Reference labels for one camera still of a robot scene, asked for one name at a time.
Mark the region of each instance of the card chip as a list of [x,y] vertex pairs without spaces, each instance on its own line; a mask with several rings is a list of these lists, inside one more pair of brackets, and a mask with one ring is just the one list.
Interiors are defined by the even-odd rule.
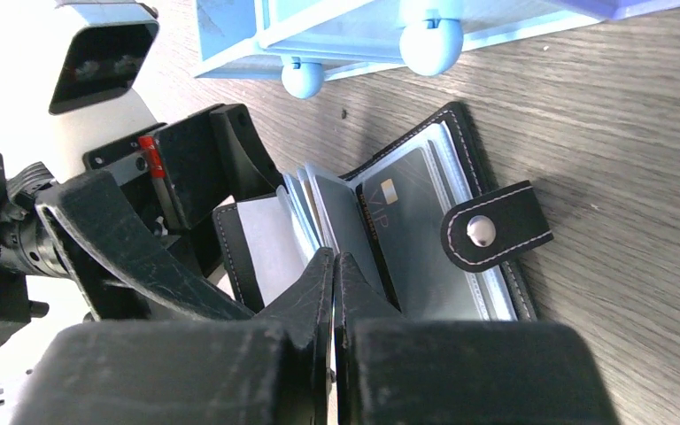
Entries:
[[392,179],[382,182],[382,193],[384,193],[384,200],[387,201],[387,205],[398,201],[398,193],[395,191],[395,184],[392,183]]

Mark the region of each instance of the round blue foot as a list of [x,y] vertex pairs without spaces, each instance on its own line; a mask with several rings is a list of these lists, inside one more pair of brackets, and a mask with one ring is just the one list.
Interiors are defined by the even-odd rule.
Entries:
[[420,75],[439,75],[450,69],[462,51],[462,27],[455,19],[414,22],[400,36],[406,66]]
[[287,64],[282,69],[282,85],[299,99],[308,99],[319,93],[324,83],[324,68],[321,64],[302,62]]

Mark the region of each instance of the card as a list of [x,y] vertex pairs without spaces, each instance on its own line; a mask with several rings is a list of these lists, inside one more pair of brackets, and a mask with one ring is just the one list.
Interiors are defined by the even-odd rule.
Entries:
[[368,284],[384,296],[382,279],[376,268],[355,193],[347,186],[346,181],[325,170],[307,165],[306,171],[319,215],[323,218],[325,237],[332,243],[330,246],[336,253],[353,254]]
[[439,229],[449,200],[427,153],[409,151],[362,183],[400,309],[414,320],[488,320],[477,279],[442,249]]
[[309,174],[305,169],[299,168],[296,171],[298,176],[298,182],[301,184],[301,191],[303,192],[303,198],[306,199],[306,208],[308,209],[309,221],[312,222],[314,232],[316,233],[317,240],[320,246],[330,246],[329,242],[324,238],[324,232],[321,228],[321,221],[319,217],[319,212],[317,211],[317,205],[314,201],[314,194],[312,185],[309,182]]
[[262,300],[269,305],[304,272],[305,254],[278,197],[239,202],[238,215]]
[[285,190],[290,198],[293,211],[296,214],[298,223],[301,226],[301,231],[305,234],[309,244],[316,251],[320,248],[319,238],[317,236],[316,228],[313,225],[313,220],[309,213],[309,204],[306,202],[306,196],[303,189],[301,189],[301,182],[296,177],[290,174],[284,174]]
[[282,209],[289,212],[290,224],[293,228],[293,239],[294,243],[298,246],[303,254],[302,260],[304,261],[304,266],[309,264],[309,260],[312,259],[314,253],[319,249],[319,244],[314,240],[313,243],[310,241],[311,234],[307,234],[301,223],[298,220],[298,215],[296,210],[293,209],[293,204],[290,202],[290,196],[283,186],[277,188],[275,192],[277,200],[280,202]]

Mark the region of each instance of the credit card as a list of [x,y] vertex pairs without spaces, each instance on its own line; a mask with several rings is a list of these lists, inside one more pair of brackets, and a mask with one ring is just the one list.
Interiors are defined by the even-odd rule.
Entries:
[[290,225],[293,227],[294,236],[293,242],[303,253],[304,266],[306,266],[307,264],[309,264],[309,260],[312,259],[314,253],[316,253],[319,247],[318,246],[316,248],[314,247],[314,245],[316,245],[316,242],[311,243],[309,241],[309,236],[306,234],[301,224],[298,222],[298,215],[296,214],[296,210],[293,209],[293,205],[290,202],[290,196],[288,195],[288,191],[285,190],[283,186],[279,186],[277,188],[277,191],[275,192],[275,195],[277,196],[277,200],[280,202],[282,209],[285,210],[287,214],[290,216]]
[[488,320],[477,279],[442,249],[447,194],[441,179],[432,176],[431,162],[420,147],[362,183],[400,310],[412,320]]
[[382,279],[364,228],[358,199],[347,182],[317,166],[306,166],[322,228],[336,253],[349,252],[368,284],[385,297]]
[[309,241],[309,244],[316,251],[320,248],[319,238],[317,237],[316,228],[314,227],[313,220],[310,216],[309,204],[306,202],[306,196],[304,190],[301,188],[301,182],[288,173],[283,175],[283,179],[285,180],[285,189],[288,192],[290,203],[293,206],[293,211],[296,213],[298,223],[300,224],[306,239]]
[[309,182],[309,174],[304,168],[299,168],[296,170],[296,175],[298,176],[298,182],[301,185],[301,191],[304,194],[303,198],[306,200],[307,215],[312,223],[317,241],[319,241],[320,246],[331,247],[329,241],[324,238],[319,212],[317,211],[316,202],[314,201],[312,184]]

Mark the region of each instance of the red label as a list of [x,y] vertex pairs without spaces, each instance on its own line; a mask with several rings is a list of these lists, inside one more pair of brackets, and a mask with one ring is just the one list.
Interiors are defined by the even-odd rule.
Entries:
[[144,149],[144,154],[147,157],[147,164],[150,166],[150,175],[155,179],[162,179],[166,176],[166,170],[163,169],[163,161],[160,160],[158,148],[155,146],[155,139],[151,135],[143,135],[139,137],[139,145]]

